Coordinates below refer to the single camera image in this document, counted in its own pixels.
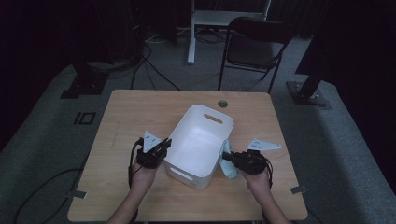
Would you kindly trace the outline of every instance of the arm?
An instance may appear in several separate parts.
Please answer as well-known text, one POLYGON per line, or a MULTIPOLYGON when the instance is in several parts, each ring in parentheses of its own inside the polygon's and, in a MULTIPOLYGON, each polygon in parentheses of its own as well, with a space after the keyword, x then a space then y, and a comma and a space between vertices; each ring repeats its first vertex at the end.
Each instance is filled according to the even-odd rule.
POLYGON ((241 174, 246 179, 247 187, 262 207, 262 211, 268 221, 272 224, 289 224, 271 193, 270 184, 268 182, 268 170, 265 169, 258 175, 249 175, 245 172, 241 172, 241 174))
POLYGON ((131 189, 107 223, 129 224, 134 217, 137 208, 154 182, 155 173, 157 172, 157 169, 140 167, 139 164, 134 164, 134 177, 132 178, 131 189))

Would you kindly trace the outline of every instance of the white plastic bin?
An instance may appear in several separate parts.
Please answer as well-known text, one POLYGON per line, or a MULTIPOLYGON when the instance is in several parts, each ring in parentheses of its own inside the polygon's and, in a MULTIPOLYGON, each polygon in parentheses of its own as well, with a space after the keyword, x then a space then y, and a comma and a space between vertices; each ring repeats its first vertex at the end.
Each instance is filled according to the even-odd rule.
POLYGON ((203 105, 191 106, 169 136, 166 173, 195 189, 206 188, 232 129, 229 116, 203 105))

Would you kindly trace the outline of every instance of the light blue cloth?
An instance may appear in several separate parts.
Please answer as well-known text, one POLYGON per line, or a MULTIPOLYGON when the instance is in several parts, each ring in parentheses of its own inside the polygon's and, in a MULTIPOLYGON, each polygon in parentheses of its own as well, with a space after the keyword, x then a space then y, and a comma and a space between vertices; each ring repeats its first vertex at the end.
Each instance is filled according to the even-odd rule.
POLYGON ((222 158, 222 153, 227 152, 231 153, 231 143, 230 140, 225 140, 220 151, 219 155, 219 164, 221 166, 221 170, 229 179, 234 179, 239 176, 238 169, 235 168, 231 161, 226 161, 222 158))

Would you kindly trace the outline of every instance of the chair backrest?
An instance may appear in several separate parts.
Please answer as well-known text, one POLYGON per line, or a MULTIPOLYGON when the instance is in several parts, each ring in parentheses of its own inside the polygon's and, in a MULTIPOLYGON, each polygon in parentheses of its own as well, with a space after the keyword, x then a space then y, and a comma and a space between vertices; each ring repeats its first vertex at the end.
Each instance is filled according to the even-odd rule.
POLYGON ((232 30, 257 41, 284 45, 288 45, 293 38, 291 26, 281 21, 262 21, 249 17, 238 17, 233 19, 228 26, 228 33, 232 30))

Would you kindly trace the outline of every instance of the table top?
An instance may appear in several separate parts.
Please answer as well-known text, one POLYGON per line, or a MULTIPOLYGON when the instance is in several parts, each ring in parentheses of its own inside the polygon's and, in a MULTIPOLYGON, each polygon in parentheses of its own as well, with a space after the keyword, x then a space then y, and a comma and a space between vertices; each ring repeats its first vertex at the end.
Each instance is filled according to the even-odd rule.
MULTIPOLYGON (((204 105, 233 118, 229 137, 232 151, 246 151, 257 138, 280 144, 281 149, 263 151, 274 167, 273 195, 290 220, 307 217, 297 187, 290 155, 271 97, 263 92, 229 91, 113 91, 108 101, 90 156, 78 184, 85 199, 74 198, 71 221, 105 221, 127 195, 131 149, 149 131, 169 137, 192 105, 204 105), (225 100, 227 107, 219 107, 225 100)), ((242 176, 228 179, 220 167, 206 189, 193 189, 169 176, 164 164, 139 206, 138 221, 237 221, 261 220, 260 206, 242 176)))

